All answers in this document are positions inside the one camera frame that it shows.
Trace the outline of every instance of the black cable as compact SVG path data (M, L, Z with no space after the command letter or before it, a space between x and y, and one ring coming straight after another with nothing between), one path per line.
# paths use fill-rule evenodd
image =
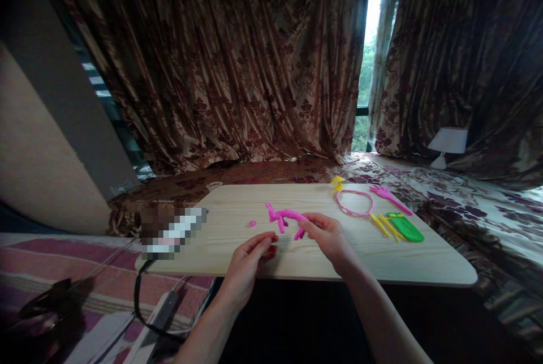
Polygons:
M136 278L136 284L134 286L134 313L139 321L141 321L143 324L145 324L148 328L150 328L152 331L157 332L159 335L167 337L170 340L178 341L178 342L184 342L185 339L168 333L167 331L164 331L161 328L158 328L156 326L153 326L152 324L147 324L147 322L144 320L143 316L140 312L140 287L141 287L141 274L144 273L149 267L153 264L154 260L147 260L141 267L140 271L137 274Z

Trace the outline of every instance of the lamp base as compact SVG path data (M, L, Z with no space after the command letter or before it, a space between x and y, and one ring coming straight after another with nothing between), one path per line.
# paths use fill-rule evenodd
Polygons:
M431 169L445 170L447 168L447 162L445 161L445 154L441 152L440 156L430 164Z

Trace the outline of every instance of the pink striped fabric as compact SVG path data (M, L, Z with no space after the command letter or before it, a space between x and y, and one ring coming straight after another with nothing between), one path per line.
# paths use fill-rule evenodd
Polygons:
M51 284L71 278L72 285L83 279L118 248L68 239L33 239L0 248L0 315L8 326L18 321L17 311L48 290ZM102 316L133 310L133 291L139 253L124 250L93 277L93 286L83 304L86 332ZM145 274L141 282L140 309L147 318L160 297L173 288L179 276ZM187 328L213 283L211 277L188 277L178 286L181 302L171 329ZM142 325L133 322L125 340L135 340ZM128 351L115 362L122 362Z

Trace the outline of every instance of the light wood table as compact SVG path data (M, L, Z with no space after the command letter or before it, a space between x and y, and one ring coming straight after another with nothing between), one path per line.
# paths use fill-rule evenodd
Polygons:
M369 192L370 185L345 184L346 189ZM420 243L396 242L385 237L370 217L354 217L343 213L330 184L280 184L222 186L208 194L197 206L209 210L207 222L196 240L174 260L158 260L149 272L180 273L197 276L224 276L234 250L256 234L276 231L279 234L277 258L261 272L262 277L304 280L340 280L317 243L307 235L294 241L298 230L289 220L285 234L279 233L277 222L270 223L265 202L276 211L293 209L300 213L321 212L341 221L351 244L380 282L438 286L471 286L477 273L434 230L416 215L407 216L424 235ZM342 204L366 212L370 201L352 193L341 195ZM400 212L388 200L372 194L375 214ZM250 227L255 220L257 225ZM142 265L141 259L136 268Z

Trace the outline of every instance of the curtain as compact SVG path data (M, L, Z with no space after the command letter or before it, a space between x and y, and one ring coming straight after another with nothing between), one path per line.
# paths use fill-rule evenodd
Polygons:
M375 58L373 62L372 83L369 89L369 121L368 143L375 149L376 125L381 122L379 107L381 94L386 76L386 60L392 37L392 28L395 21L398 0L381 0L379 23L377 24L377 37L375 45Z
M157 175L350 156L367 0L63 0Z
M543 0L399 0L372 133L378 153L436 156L440 127L467 127L450 166L514 189L543 185Z

